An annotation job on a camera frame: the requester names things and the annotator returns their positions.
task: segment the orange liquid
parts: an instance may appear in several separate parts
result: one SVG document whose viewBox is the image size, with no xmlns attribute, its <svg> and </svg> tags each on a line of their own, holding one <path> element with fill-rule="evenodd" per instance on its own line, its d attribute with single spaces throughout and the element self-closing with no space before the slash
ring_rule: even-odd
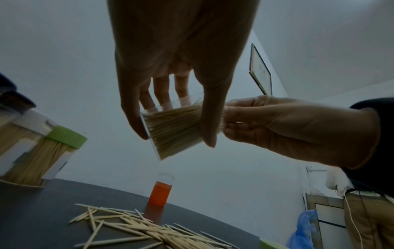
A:
<svg viewBox="0 0 394 249">
<path fill-rule="evenodd" d="M 156 182 L 151 196 L 149 197 L 149 204 L 164 207 L 167 203 L 168 196 L 170 195 L 171 188 L 171 185 Z"/>
</svg>

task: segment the black frame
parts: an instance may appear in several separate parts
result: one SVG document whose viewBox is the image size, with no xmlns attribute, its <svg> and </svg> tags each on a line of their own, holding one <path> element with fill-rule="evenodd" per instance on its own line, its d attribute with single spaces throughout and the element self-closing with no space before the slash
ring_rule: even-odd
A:
<svg viewBox="0 0 394 249">
<path fill-rule="evenodd" d="M 253 49 L 256 50 L 257 54 L 260 57 L 260 60 L 263 62 L 264 66 L 266 67 L 268 73 L 270 74 L 270 87 L 271 87 L 271 95 L 272 95 L 272 74 L 270 72 L 270 70 L 268 69 L 266 63 L 264 62 L 263 58 L 261 57 L 259 51 L 257 50 L 256 46 L 252 43 L 252 47 L 250 49 L 250 60 L 249 60 L 249 74 L 250 76 L 254 79 L 254 82 L 257 84 L 257 86 L 260 88 L 260 90 L 263 92 L 264 95 L 267 95 L 267 92 L 265 91 L 265 89 L 263 88 L 263 86 L 261 85 L 261 83 L 259 82 L 259 80 L 256 78 L 256 76 L 254 76 L 254 74 L 252 73 L 252 55 L 253 55 Z"/>
</svg>

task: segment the pile of toothpicks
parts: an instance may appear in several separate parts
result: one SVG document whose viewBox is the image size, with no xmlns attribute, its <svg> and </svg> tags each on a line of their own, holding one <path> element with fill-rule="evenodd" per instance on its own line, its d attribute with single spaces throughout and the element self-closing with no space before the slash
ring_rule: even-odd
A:
<svg viewBox="0 0 394 249">
<path fill-rule="evenodd" d="M 137 240 L 154 239 L 157 242 L 140 249 L 150 249 L 159 245 L 165 245 L 167 249 L 230 249 L 238 248 L 217 237 L 201 232 L 198 234 L 186 227 L 174 223 L 175 226 L 154 224 L 153 221 L 143 217 L 137 209 L 135 211 L 116 209 L 116 208 L 99 208 L 84 204 L 75 204 L 78 206 L 86 207 L 87 211 L 70 221 L 79 222 L 81 220 L 89 220 L 92 227 L 92 235 L 86 243 L 76 244 L 74 247 L 83 247 L 86 249 L 92 246 L 109 245 L 116 243 L 125 243 Z M 93 216 L 98 211 L 104 211 L 110 215 Z M 120 219 L 122 223 L 106 222 L 106 219 Z M 96 240 L 96 237 L 101 226 L 107 226 L 123 232 L 136 235 L 137 237 L 112 239 L 112 240 Z"/>
</svg>

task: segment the white shirt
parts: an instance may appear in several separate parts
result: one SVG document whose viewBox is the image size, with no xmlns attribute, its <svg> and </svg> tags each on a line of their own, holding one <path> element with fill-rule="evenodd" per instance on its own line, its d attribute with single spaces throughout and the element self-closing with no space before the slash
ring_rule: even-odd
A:
<svg viewBox="0 0 394 249">
<path fill-rule="evenodd" d="M 346 191 L 353 189 L 354 186 L 350 179 L 347 177 L 345 172 L 339 167 L 331 167 L 327 170 L 327 178 L 325 180 L 325 185 L 331 190 L 337 190 L 337 195 L 344 197 Z M 380 196 L 374 192 L 366 191 L 354 191 L 352 194 L 362 195 L 362 196 Z M 387 200 L 394 204 L 394 198 L 385 196 Z"/>
</svg>

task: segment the green object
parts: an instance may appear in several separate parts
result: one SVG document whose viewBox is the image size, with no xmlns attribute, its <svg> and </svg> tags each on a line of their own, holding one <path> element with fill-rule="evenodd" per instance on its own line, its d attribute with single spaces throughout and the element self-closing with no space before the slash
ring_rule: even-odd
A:
<svg viewBox="0 0 394 249">
<path fill-rule="evenodd" d="M 260 249 L 288 249 L 280 244 L 260 238 Z"/>
<path fill-rule="evenodd" d="M 54 127 L 46 137 L 76 149 L 81 148 L 87 140 L 85 136 L 63 126 Z"/>
</svg>

